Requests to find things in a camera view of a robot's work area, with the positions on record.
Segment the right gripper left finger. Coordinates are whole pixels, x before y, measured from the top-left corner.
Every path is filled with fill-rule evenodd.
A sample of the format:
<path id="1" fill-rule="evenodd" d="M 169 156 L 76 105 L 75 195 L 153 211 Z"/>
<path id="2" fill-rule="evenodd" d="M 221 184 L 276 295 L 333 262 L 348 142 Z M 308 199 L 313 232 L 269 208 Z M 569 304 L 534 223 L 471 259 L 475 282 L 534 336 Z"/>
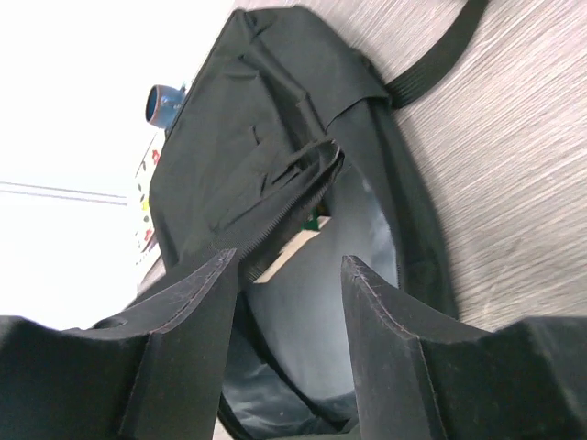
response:
<path id="1" fill-rule="evenodd" d="M 238 295 L 225 250 L 94 327 L 1 320 L 4 439 L 209 439 Z"/>

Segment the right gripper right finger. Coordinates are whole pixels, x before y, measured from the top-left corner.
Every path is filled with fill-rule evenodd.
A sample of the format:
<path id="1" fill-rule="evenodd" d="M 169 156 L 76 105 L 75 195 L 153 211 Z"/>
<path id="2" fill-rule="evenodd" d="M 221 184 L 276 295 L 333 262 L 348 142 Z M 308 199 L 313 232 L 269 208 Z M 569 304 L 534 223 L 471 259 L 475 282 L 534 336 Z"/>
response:
<path id="1" fill-rule="evenodd" d="M 346 256 L 341 284 L 365 439 L 583 439 L 586 321 L 456 321 Z"/>

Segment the orange paperback book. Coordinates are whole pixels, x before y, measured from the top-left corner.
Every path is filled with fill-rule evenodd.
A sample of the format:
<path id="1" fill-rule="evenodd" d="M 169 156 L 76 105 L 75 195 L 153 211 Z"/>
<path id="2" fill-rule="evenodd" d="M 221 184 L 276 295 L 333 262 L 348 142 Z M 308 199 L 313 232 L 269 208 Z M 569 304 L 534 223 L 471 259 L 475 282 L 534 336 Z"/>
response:
<path id="1" fill-rule="evenodd" d="M 254 281 L 254 283 L 267 283 L 308 241 L 317 237 L 329 221 L 329 216 L 319 216 L 317 218 L 317 230 L 302 229 L 283 246 L 276 260 L 273 261 L 273 263 Z"/>

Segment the black student backpack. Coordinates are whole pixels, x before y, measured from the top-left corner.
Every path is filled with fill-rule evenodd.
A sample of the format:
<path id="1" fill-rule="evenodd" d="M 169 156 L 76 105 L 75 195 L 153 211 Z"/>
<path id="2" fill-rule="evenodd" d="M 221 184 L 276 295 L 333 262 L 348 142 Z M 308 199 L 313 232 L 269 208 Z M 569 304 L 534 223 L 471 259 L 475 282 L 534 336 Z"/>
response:
<path id="1" fill-rule="evenodd" d="M 239 291 L 219 417 L 236 438 L 340 436 L 357 427 L 344 256 L 458 316 L 437 210 L 393 111 L 455 67 L 486 7 L 466 2 L 391 82 L 300 5 L 238 9 L 222 28 L 151 179 L 165 274 L 146 295 L 235 250 Z M 330 221 L 255 284 L 311 214 Z"/>

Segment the green coin book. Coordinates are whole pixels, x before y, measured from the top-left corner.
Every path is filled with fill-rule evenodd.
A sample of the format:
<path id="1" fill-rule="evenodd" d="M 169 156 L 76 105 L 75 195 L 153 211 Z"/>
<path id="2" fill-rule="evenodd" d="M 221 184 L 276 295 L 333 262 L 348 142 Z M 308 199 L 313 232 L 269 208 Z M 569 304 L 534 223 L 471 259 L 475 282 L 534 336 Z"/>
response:
<path id="1" fill-rule="evenodd" d="M 319 217 L 316 214 L 309 215 L 301 226 L 302 230 L 318 232 L 320 230 Z"/>

